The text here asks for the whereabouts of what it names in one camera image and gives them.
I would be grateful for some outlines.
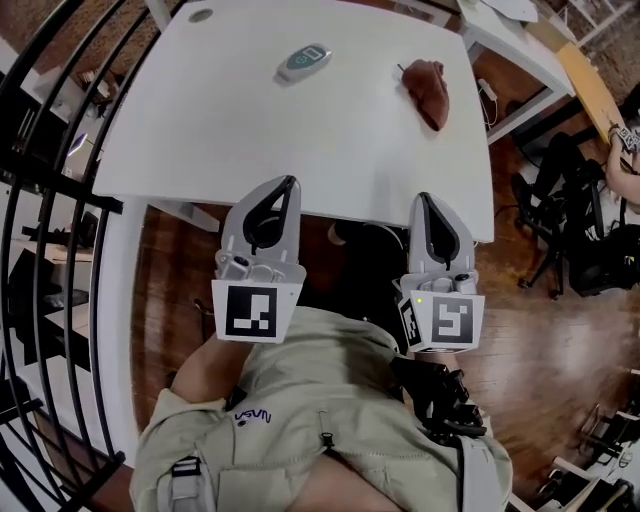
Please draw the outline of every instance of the white table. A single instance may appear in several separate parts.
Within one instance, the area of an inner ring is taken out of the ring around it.
[[[471,62],[482,47],[489,48],[539,80],[546,88],[494,126],[489,144],[504,137],[566,95],[575,96],[573,86],[555,54],[522,25],[479,1],[458,0],[465,23],[464,41]]]
[[[199,23],[189,17],[211,8]],[[313,42],[326,68],[289,87],[277,66]],[[444,63],[451,111],[429,129],[397,64]],[[407,225],[421,191],[493,240],[491,171],[463,40],[392,12],[336,1],[186,4],[142,66],[110,134],[94,191],[232,204],[292,174],[305,213]]]

